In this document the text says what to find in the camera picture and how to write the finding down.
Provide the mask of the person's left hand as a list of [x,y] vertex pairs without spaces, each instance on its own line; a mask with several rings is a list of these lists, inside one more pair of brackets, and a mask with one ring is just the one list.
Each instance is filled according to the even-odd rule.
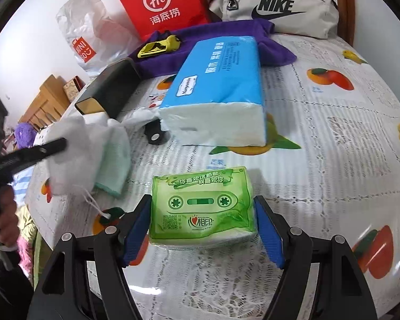
[[17,243],[19,228],[13,188],[9,185],[0,188],[0,205],[0,243],[12,248]]

